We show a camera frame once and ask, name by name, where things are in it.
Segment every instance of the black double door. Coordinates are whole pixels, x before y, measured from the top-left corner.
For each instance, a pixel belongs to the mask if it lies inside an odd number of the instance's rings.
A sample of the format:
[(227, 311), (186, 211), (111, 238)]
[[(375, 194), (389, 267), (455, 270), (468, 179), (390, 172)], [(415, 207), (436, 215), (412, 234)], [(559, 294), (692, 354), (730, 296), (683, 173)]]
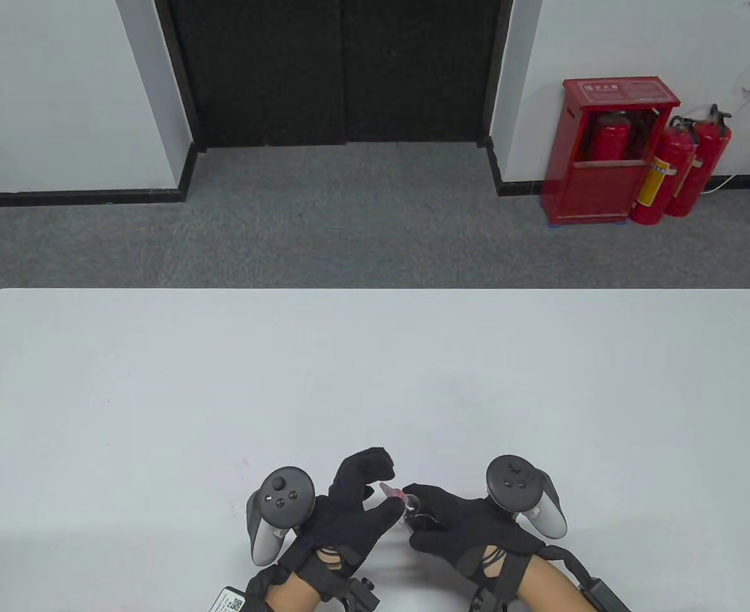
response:
[(208, 144), (479, 137), (501, 0), (168, 0)]

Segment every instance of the forearm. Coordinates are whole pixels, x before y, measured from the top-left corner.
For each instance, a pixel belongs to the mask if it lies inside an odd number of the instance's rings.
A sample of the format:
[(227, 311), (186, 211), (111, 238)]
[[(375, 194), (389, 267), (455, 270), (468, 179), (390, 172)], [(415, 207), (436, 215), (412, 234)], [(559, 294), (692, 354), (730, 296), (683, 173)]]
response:
[(596, 612), (561, 571), (536, 555), (517, 594), (531, 612)]
[(270, 587), (265, 601), (275, 612), (313, 612), (321, 595), (293, 572), (284, 584)]

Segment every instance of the gray carpet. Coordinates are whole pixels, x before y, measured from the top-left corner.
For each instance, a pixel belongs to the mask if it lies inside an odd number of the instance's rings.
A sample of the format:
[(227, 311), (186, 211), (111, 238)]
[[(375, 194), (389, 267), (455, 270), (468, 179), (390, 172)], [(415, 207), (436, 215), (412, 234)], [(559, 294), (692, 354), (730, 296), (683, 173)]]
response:
[(750, 196), (549, 228), (473, 145), (215, 149), (185, 205), (0, 209), (0, 288), (750, 288)]

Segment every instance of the black device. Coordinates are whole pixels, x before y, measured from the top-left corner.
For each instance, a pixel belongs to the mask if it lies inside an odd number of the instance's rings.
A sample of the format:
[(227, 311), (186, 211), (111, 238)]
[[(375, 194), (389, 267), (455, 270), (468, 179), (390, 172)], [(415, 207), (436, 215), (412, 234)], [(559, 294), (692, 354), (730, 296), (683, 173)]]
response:
[(581, 590), (585, 599), (599, 612), (629, 612), (628, 607), (616, 597), (610, 586), (598, 578), (593, 579), (590, 588), (584, 588), (583, 586)]
[(372, 610), (375, 610), (381, 600), (375, 597), (372, 592), (373, 589), (375, 589), (375, 585), (366, 578), (361, 580), (351, 579), (346, 597), (341, 598), (341, 603), (346, 612), (372, 612)]

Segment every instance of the fire extinguisher label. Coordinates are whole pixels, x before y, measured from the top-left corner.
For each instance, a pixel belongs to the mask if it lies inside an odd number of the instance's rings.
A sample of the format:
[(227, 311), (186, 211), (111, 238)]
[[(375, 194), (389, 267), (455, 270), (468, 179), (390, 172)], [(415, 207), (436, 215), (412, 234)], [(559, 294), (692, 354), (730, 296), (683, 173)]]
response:
[(641, 191), (638, 193), (635, 201), (643, 207), (651, 207), (652, 202), (656, 200), (661, 186), (664, 184), (664, 179), (667, 176), (675, 175), (675, 173), (676, 171), (672, 169), (669, 163), (658, 157), (653, 157), (650, 172), (648, 172), (647, 178), (644, 180), (644, 184), (641, 186)]

